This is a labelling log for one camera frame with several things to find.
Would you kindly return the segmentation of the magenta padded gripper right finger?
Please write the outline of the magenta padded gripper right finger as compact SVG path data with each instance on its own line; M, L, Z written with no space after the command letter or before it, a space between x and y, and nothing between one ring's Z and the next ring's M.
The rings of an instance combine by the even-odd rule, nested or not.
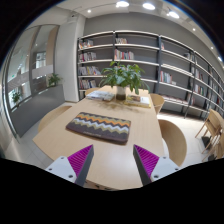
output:
M179 170L169 157L159 157L138 145L133 146L133 156L143 185L148 185Z

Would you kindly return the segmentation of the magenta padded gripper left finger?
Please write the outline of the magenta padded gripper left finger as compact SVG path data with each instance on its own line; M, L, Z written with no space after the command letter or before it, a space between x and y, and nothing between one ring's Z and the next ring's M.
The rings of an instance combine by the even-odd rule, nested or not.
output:
M94 156L94 148L89 145L69 157L60 156L51 163L46 171L83 186Z

